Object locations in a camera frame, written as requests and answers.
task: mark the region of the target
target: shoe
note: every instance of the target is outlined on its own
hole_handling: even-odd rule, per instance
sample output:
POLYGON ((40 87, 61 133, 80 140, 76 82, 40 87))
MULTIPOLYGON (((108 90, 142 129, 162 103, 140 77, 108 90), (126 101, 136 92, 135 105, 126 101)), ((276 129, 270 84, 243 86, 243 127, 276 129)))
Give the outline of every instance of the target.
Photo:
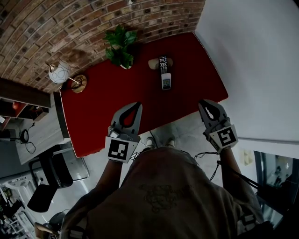
POLYGON ((145 148, 150 148, 150 149, 155 149, 156 148, 156 146, 154 144, 154 138, 153 137, 149 137, 149 138, 146 139, 145 148))
POLYGON ((174 138, 168 139, 165 146, 170 147, 170 148, 174 148, 176 146, 176 140, 174 138))

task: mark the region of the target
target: brick wall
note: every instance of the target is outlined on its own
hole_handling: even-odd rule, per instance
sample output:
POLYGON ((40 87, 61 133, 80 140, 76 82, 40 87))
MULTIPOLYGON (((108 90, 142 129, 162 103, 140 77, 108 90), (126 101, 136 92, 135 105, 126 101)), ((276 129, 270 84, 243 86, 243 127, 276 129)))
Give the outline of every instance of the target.
POLYGON ((0 76, 53 92, 46 61, 72 75, 106 59, 105 30, 123 24, 150 42, 193 32, 204 0, 0 0, 0 76))

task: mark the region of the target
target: potted plant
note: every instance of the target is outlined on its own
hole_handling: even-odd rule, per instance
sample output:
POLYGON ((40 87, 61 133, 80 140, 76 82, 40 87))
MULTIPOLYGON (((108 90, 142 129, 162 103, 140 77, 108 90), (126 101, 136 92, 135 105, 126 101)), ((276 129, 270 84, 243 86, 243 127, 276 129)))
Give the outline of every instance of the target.
POLYGON ((133 64, 133 56, 128 53, 128 46, 136 41, 136 31, 127 31, 118 25, 115 31, 106 31, 104 40, 107 40, 111 49, 106 48, 106 56, 112 64, 130 69, 133 64))

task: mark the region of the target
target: table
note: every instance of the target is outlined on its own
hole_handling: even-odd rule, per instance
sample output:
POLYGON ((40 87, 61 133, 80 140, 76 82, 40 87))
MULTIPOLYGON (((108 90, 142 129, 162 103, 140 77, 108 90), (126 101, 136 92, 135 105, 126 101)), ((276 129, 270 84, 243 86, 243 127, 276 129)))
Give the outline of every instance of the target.
POLYGON ((139 130, 142 134, 197 111, 200 99, 219 102, 228 97, 213 63, 193 33, 136 45, 133 56, 129 70, 106 60, 85 71, 88 83, 83 92, 61 91, 65 120, 77 157, 105 147, 107 128, 114 113, 129 103, 142 103, 139 130), (150 59, 163 55, 174 61, 169 91, 162 91, 159 71, 148 66, 150 59))
POLYGON ((64 144, 70 141, 64 122, 60 94, 57 92, 52 93, 50 101, 51 108, 49 109, 49 113, 39 122, 35 122, 34 127, 29 129, 29 127, 32 126, 33 120, 25 119, 20 126, 16 128, 17 136, 19 136, 20 132, 24 129, 29 129, 29 142, 32 142, 36 147, 35 152, 30 154, 27 149, 30 152, 34 151, 34 147, 31 144, 27 144, 26 149, 25 144, 16 142, 21 164, 25 164, 54 145, 64 144))

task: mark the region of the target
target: lamp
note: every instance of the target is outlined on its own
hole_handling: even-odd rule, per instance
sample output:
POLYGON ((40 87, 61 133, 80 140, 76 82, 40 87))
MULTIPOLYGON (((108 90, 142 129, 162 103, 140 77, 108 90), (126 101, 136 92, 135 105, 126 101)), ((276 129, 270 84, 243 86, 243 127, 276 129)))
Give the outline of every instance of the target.
POLYGON ((86 76, 77 75, 74 79, 70 78, 71 67, 67 62, 60 60, 57 67, 52 63, 46 64, 49 66, 49 77, 51 81, 60 84, 70 79, 72 80, 71 89, 73 92, 80 93, 85 89, 87 85, 86 76))

